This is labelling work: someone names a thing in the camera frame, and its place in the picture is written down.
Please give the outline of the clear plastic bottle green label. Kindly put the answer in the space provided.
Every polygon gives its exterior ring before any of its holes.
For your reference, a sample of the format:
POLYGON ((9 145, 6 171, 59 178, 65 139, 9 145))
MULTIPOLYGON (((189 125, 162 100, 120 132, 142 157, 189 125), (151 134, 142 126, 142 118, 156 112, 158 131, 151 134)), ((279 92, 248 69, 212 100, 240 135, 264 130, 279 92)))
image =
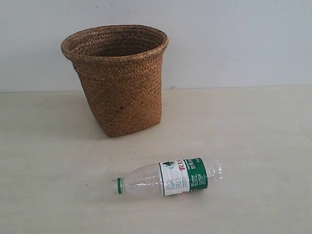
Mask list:
POLYGON ((205 190, 222 179, 219 161, 197 157, 140 167, 112 180, 112 187, 116 195, 170 196, 205 190))

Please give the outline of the brown woven wicker basket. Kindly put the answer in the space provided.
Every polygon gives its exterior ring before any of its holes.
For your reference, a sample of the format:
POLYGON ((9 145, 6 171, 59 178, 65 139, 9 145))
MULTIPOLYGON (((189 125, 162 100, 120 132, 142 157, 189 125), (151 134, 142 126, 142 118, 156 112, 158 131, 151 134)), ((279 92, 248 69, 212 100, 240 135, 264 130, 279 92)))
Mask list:
POLYGON ((61 43, 90 110, 108 137, 160 123, 162 63, 169 43, 145 25, 106 25, 76 32, 61 43))

